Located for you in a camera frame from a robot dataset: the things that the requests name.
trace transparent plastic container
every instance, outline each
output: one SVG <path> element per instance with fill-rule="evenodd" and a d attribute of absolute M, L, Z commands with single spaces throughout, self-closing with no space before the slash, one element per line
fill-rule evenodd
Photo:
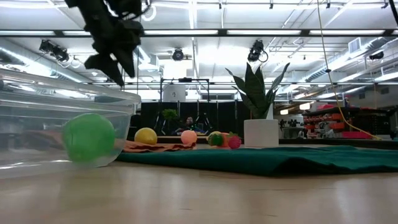
<path fill-rule="evenodd" d="M 102 86 L 0 69 L 0 178 L 106 166 L 122 151 L 139 95 Z M 81 114 L 108 119 L 114 149 L 89 162 L 72 162 L 63 126 Z"/>

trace orange cloth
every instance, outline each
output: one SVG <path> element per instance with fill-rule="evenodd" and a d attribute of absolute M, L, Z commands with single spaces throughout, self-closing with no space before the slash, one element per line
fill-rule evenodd
<path fill-rule="evenodd" d="M 28 131 L 23 133 L 25 136 L 25 141 L 27 144 L 35 144 L 38 146 L 49 145 L 51 146 L 62 146 L 62 137 L 60 133 L 53 131 Z M 124 145 L 123 152 L 165 152 L 165 151 L 180 151 L 180 150 L 192 150 L 196 146 L 193 144 L 156 144 L 149 145 L 140 142 L 126 141 Z"/>
<path fill-rule="evenodd" d="M 156 144 L 148 145 L 140 142 L 126 141 L 123 152 L 173 152 L 181 150 L 192 150 L 196 143 L 184 145 L 184 144 Z"/>

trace pink ball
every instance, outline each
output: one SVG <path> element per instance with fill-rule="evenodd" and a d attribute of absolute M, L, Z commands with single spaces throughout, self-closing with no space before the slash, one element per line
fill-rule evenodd
<path fill-rule="evenodd" d="M 181 134 L 181 141 L 183 144 L 192 144 L 195 143 L 198 139 L 196 132 L 194 131 L 184 131 Z"/>

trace green mat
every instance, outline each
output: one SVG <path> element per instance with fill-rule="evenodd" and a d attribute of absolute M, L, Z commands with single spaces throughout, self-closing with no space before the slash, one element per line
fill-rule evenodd
<path fill-rule="evenodd" d="M 398 151 L 352 146 L 121 153 L 117 160 L 263 176 L 398 172 Z"/>

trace potted plant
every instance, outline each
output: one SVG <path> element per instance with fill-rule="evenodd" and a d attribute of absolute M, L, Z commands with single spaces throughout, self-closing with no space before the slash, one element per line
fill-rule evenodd
<path fill-rule="evenodd" d="M 237 86 L 234 88 L 239 91 L 243 103 L 251 110 L 254 117 L 254 119 L 244 121 L 244 145 L 246 147 L 277 147 L 279 145 L 278 120 L 267 119 L 267 115 L 269 108 L 274 103 L 278 85 L 289 65 L 290 63 L 285 65 L 283 72 L 272 82 L 267 93 L 261 66 L 253 73 L 250 64 L 247 64 L 244 80 L 226 68 L 234 78 Z"/>
<path fill-rule="evenodd" d="M 163 118 L 167 121 L 166 133 L 169 134 L 172 132 L 170 127 L 170 122 L 178 119 L 177 110 L 173 109 L 164 109 L 162 111 Z"/>

